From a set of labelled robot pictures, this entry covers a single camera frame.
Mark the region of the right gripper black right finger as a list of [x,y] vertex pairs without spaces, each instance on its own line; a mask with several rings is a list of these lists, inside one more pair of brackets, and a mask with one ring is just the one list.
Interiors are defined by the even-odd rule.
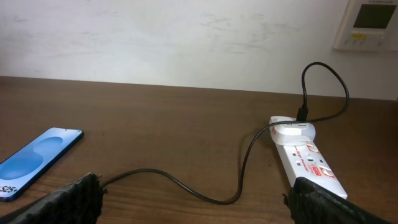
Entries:
[[295,224],[389,224],[304,177],[283,197]]

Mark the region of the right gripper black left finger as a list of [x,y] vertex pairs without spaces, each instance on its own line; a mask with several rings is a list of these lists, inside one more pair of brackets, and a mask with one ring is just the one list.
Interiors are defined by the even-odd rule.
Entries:
[[90,224],[101,215],[104,189],[94,173],[1,217],[1,224]]

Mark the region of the blue Samsung Galaxy smartphone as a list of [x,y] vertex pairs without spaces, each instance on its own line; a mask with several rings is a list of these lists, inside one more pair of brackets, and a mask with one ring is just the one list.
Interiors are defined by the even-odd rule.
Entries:
[[83,136],[79,129],[53,127],[1,162],[1,201],[21,196]]

